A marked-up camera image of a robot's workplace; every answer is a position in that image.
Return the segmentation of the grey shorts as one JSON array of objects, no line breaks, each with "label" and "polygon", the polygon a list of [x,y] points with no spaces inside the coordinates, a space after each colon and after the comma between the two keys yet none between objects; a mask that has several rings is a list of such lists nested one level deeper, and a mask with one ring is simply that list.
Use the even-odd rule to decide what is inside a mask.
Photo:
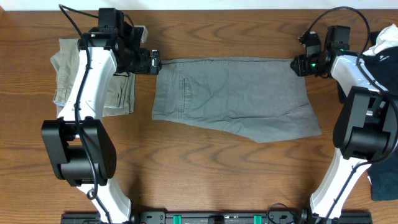
[{"label": "grey shorts", "polygon": [[166,60],[157,76],[152,119],[258,143],[318,136],[305,80],[290,63],[254,57]]}]

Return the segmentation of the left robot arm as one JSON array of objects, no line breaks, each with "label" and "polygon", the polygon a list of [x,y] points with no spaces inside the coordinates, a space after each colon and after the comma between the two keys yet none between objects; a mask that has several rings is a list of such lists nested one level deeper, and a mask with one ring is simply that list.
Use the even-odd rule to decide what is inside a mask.
[{"label": "left robot arm", "polygon": [[156,75],[158,50],[141,47],[147,29],[115,8],[101,8],[98,25],[80,34],[79,67],[65,106],[43,122],[41,135],[56,178],[81,190],[95,213],[65,213],[62,223],[139,223],[116,178],[117,155],[103,126],[110,81],[118,73]]}]

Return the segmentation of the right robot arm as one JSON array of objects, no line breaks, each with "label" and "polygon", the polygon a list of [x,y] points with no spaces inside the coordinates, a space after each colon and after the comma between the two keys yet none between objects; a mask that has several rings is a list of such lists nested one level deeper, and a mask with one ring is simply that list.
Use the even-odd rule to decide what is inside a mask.
[{"label": "right robot arm", "polygon": [[397,149],[397,97],[350,50],[349,33],[349,27],[330,26],[321,42],[318,34],[306,31],[299,38],[305,53],[290,64],[299,77],[332,77],[345,99],[333,130],[333,160],[299,223],[370,223],[370,214],[345,213],[343,204],[361,175]]}]

